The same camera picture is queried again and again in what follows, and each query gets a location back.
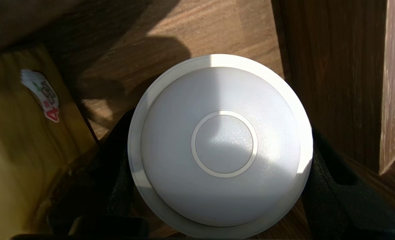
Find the wooden floor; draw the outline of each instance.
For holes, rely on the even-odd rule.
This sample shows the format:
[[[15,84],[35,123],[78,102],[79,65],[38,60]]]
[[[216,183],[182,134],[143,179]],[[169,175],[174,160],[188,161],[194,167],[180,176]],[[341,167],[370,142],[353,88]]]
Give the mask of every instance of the wooden floor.
[[[288,76],[276,13],[270,0],[88,0],[36,36],[95,137],[103,141],[156,77],[191,57],[234,54]],[[352,167],[395,207],[395,163],[382,177]],[[139,194],[135,198],[135,214],[149,220],[150,236],[185,237],[159,220]],[[310,237],[299,200],[280,222],[254,238]]]

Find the sticker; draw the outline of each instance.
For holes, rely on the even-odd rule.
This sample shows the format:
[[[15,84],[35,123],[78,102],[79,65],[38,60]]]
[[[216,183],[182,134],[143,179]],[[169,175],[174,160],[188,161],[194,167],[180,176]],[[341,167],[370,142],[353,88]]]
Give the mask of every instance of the sticker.
[[[45,76],[36,71],[22,69],[21,83],[30,89],[40,100],[45,117],[58,123],[60,121],[58,118],[58,113],[60,112],[58,106],[60,102]]]

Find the white circular device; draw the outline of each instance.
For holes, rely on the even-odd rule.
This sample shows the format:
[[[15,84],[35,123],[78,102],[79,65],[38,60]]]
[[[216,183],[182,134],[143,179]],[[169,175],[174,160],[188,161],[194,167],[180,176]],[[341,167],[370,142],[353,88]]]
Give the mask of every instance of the white circular device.
[[[246,238],[295,204],[312,131],[286,82],[250,59],[215,54],[167,70],[129,128],[135,185],[152,211],[192,237]]]

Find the wooden post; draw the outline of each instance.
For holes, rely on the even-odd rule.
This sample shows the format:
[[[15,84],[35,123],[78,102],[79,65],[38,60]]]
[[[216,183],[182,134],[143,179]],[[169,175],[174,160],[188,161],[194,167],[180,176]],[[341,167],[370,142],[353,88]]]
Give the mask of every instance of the wooden post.
[[[343,155],[384,173],[395,160],[395,0],[278,4],[289,83],[313,127]]]

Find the center circle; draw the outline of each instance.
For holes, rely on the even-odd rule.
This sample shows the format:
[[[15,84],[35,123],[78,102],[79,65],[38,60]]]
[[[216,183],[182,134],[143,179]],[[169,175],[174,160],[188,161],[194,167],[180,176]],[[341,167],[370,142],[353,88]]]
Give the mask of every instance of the center circle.
[[[243,173],[257,155],[257,134],[242,115],[228,110],[202,118],[191,136],[191,153],[197,165],[219,178]]]

